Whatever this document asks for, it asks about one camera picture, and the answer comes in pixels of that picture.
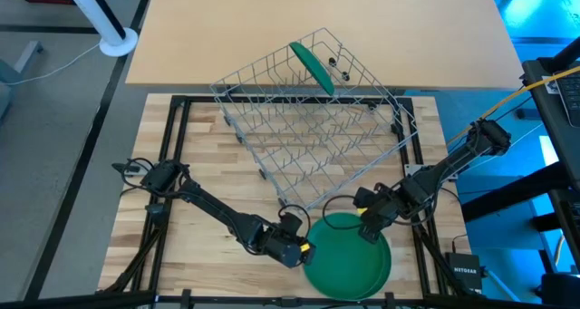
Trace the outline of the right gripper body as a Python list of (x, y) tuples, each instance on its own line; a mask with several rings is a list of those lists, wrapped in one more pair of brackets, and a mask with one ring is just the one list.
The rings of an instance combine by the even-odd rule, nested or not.
[(399, 217), (405, 220), (410, 218), (410, 211), (399, 191), (384, 184), (376, 184), (373, 191), (376, 193), (376, 201), (362, 214), (364, 227), (382, 230), (392, 225)]

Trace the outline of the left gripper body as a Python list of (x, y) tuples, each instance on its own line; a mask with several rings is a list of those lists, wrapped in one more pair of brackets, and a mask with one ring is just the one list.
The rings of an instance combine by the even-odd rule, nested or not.
[(266, 229), (263, 253), (288, 268), (298, 266), (302, 260), (301, 246), (305, 243), (305, 238), (297, 235), (302, 223), (298, 216), (284, 213), (279, 223)]

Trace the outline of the grey wire dish rack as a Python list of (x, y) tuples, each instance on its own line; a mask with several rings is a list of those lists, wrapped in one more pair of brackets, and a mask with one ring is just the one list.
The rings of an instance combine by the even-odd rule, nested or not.
[(415, 137), (413, 114), (329, 30), (296, 41), (318, 59), (329, 96), (289, 44), (214, 82), (226, 125), (281, 205), (318, 208), (396, 167)]

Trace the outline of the black bulky object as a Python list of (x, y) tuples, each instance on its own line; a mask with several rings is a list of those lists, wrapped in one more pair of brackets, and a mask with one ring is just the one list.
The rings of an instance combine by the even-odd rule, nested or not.
[(580, 275), (544, 274), (539, 293), (543, 304), (580, 309)]

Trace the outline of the black keyboard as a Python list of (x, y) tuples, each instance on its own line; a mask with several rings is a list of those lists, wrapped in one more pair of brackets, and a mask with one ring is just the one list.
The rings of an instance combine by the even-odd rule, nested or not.
[(570, 125), (580, 128), (580, 72), (557, 79), (556, 86)]

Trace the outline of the tan wooden desk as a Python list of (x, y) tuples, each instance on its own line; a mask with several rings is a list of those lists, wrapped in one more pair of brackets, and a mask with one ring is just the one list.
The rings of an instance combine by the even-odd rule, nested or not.
[(494, 0), (151, 0), (127, 81), (212, 83), (320, 28), (390, 86), (507, 90), (522, 74)]

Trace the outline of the white tower fan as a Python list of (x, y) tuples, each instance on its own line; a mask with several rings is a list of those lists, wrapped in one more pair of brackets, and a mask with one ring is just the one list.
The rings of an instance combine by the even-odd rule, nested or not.
[(73, 0), (100, 35), (99, 49), (110, 57), (131, 53), (139, 41), (135, 30), (124, 27), (105, 0)]

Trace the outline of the grey metal furniture leg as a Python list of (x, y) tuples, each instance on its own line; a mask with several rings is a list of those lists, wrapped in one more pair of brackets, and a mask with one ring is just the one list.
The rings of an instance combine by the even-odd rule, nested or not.
[(43, 51), (39, 41), (31, 41), (23, 50), (18, 61), (11, 65), (0, 59), (0, 122), (8, 112), (14, 98), (16, 82), (24, 78), (24, 73), (37, 54)]

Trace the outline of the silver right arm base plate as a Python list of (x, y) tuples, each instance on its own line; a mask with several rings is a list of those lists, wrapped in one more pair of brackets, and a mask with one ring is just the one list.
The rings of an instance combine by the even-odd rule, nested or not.
[[(429, 169), (430, 165), (424, 164), (404, 164), (403, 165), (403, 174), (405, 176), (413, 175), (414, 173), (422, 170), (422, 169)], [(458, 174), (454, 174), (448, 177), (448, 181), (456, 181), (459, 178)]]

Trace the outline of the black Netgear network switch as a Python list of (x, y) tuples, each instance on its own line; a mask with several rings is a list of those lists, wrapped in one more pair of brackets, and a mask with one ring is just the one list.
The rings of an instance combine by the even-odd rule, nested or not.
[(482, 292), (482, 273), (479, 257), (471, 254), (446, 253), (445, 257), (454, 275), (478, 294)]

